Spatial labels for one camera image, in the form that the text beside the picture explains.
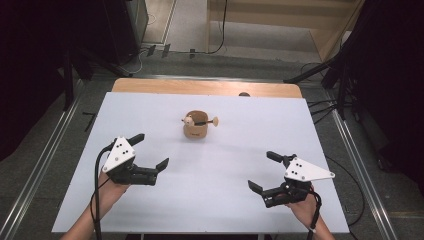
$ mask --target black backdrop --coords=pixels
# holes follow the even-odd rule
[[[0,1],[0,161],[63,92],[48,1]]]
[[[424,189],[424,2],[368,0],[323,85],[346,73],[385,166]]]

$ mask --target metal bar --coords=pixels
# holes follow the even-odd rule
[[[359,183],[364,192],[365,197],[368,200],[371,212],[374,215],[375,221],[383,239],[391,240],[398,239],[395,230],[390,222],[390,218],[387,211],[381,201],[374,184],[367,172],[361,155],[353,141],[352,135],[350,134],[349,128],[345,121],[341,120],[336,110],[333,110],[333,118],[336,122],[337,128],[342,136],[343,142],[346,146],[350,160],[352,161],[355,172],[358,176]]]
[[[22,219],[25,216],[26,211],[50,165],[50,162],[56,152],[58,145],[65,133],[69,122],[71,121],[75,109],[78,106],[81,92],[84,88],[82,80],[77,83],[77,96],[75,101],[69,107],[68,111],[63,112],[52,135],[50,136],[46,146],[44,147],[41,156],[32,170],[27,182],[25,183],[21,193],[15,200],[12,209],[10,210],[8,217],[0,231],[0,239],[13,239],[15,236]]]

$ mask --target table surface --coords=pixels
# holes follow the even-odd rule
[[[137,82],[138,89],[131,88],[133,92],[148,93],[116,92],[125,82]],[[147,84],[152,88],[155,83],[154,91],[140,87]],[[52,231],[67,231],[87,205],[93,192],[98,152],[117,136],[130,138],[145,133],[146,139],[134,146],[134,163],[154,167],[169,157],[168,168],[159,174],[156,186],[132,186],[102,220],[104,232],[306,232],[289,209],[266,208],[262,198],[247,185],[251,180],[269,189],[284,181],[284,166],[267,159],[266,151],[296,153],[328,169],[305,100],[255,97],[267,88],[262,84],[218,83],[118,80],[114,92],[104,99]],[[278,85],[272,87],[274,92],[286,89],[289,96],[300,94],[297,87]],[[197,87],[202,95],[192,94]],[[162,93],[169,88],[179,89],[178,94]],[[240,91],[252,97],[238,97]],[[209,95],[211,92],[228,94]],[[191,140],[183,135],[181,118],[194,109],[220,119],[218,127],[208,128],[204,139]],[[348,232],[332,179],[313,184],[323,199],[321,215],[330,230]]]

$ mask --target hand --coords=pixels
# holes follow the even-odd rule
[[[99,202],[100,202],[100,219],[106,215],[112,209],[112,206],[122,197],[122,195],[127,191],[130,185],[116,184],[109,179],[106,173],[103,171],[99,175]],[[92,200],[92,209],[94,216],[96,215],[96,201],[93,196]]]
[[[288,203],[285,204],[287,207],[289,207],[293,214],[296,216],[296,218],[305,225],[306,228],[311,227],[312,219],[315,214],[315,209],[317,205],[317,201],[315,199],[315,196],[312,194],[308,194],[306,196],[306,199],[301,202],[297,203]],[[334,236],[331,234],[330,230],[327,228],[327,225],[325,224],[324,220],[321,218],[321,216],[318,217],[318,220],[315,225],[316,232],[314,233],[314,239],[315,240],[332,240],[335,239]]]
[[[100,173],[99,186],[104,183],[99,189],[100,219],[110,211],[113,204],[115,204],[130,187],[130,185],[116,184],[108,179],[109,177],[106,173]],[[91,201],[91,206],[90,204],[87,206],[74,225],[62,236],[61,240],[90,239],[94,231],[94,224],[90,211],[93,211],[94,216],[96,215],[96,201],[94,197]]]
[[[296,218],[305,225],[305,227],[310,228],[317,205],[315,197],[312,194],[308,194],[304,201],[285,205],[292,210]]]

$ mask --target cable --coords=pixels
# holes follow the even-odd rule
[[[228,0],[225,0],[225,7],[224,7],[224,17],[222,20],[222,41],[221,44],[219,45],[218,49],[216,49],[213,52],[179,52],[179,51],[172,51],[172,53],[183,53],[183,54],[206,54],[206,55],[211,55],[211,54],[215,54],[217,53],[219,50],[221,50],[222,46],[224,45],[224,41],[225,41],[225,22],[226,22],[226,17],[227,17],[227,6],[228,6]]]
[[[308,66],[308,65],[311,65],[311,64],[321,64],[321,63],[318,63],[318,62],[311,62],[311,63],[306,63],[306,64],[304,64],[301,68],[300,68],[300,75],[302,75],[303,74],[303,69],[306,67],[306,66]],[[321,75],[321,77],[323,77],[324,78],[324,75],[322,74],[322,71],[319,71],[319,74]]]
[[[362,191],[361,186],[359,185],[359,182],[355,179],[355,177],[345,168],[343,167],[340,163],[338,163],[336,160],[330,158],[327,155],[324,155],[325,158],[331,160],[332,162],[334,162],[335,164],[337,164],[340,168],[342,168],[347,174],[349,174],[349,176],[352,178],[352,180],[355,182],[356,186],[358,186],[359,192],[361,193],[361,198],[362,198],[362,209],[361,209],[361,213],[359,214],[358,218],[355,219],[355,221],[353,221],[352,223],[348,223],[347,225],[349,227],[353,226],[354,224],[356,224],[361,218],[362,215],[365,212],[365,196],[364,196],[364,192]]]
[[[99,155],[97,156],[96,159],[96,164],[94,166],[94,198],[96,201],[96,216],[93,219],[93,224],[94,224],[94,231],[96,232],[96,238],[97,240],[102,240],[102,229],[100,226],[100,197],[99,197],[99,188],[101,186],[103,186],[104,183],[106,183],[107,181],[105,181],[104,183],[102,183],[102,185],[99,187],[99,164],[100,164],[100,159],[102,158],[102,155],[107,152],[110,151],[113,147],[114,143],[111,143],[109,146],[103,148]]]
[[[353,232],[352,232],[352,231],[350,231],[350,230],[349,230],[349,233],[350,233],[350,235],[352,235],[352,237],[353,237],[355,240],[358,240],[358,238],[355,236],[355,234],[353,234]]]
[[[147,23],[147,25],[150,25],[150,24],[153,24],[153,23],[155,23],[155,22],[156,22],[156,16],[155,16],[155,15],[153,15],[153,14],[151,14],[151,13],[147,13],[147,15],[148,15],[148,16],[152,16],[152,17],[154,17],[154,18],[155,18],[155,19],[153,20],[153,22]]]
[[[101,187],[103,187],[103,185],[105,185],[108,181],[110,180],[110,178],[108,178],[108,179],[106,179],[99,187],[98,187],[98,189],[100,189]],[[95,216],[94,216],[94,213],[93,213],[93,205],[92,205],[92,203],[93,203],[93,198],[94,198],[94,193],[93,193],[93,195],[91,195],[91,199],[90,199],[90,212],[91,212],[91,218],[93,219],[93,221],[95,220]]]
[[[130,74],[135,74],[141,71],[141,69],[143,69],[143,63],[141,62],[141,54],[143,54],[144,52],[147,52],[147,50],[143,50],[138,54],[138,61],[140,63],[140,67],[136,70],[136,71],[129,71],[121,66],[118,66],[118,68],[122,69],[123,71],[130,73]]]

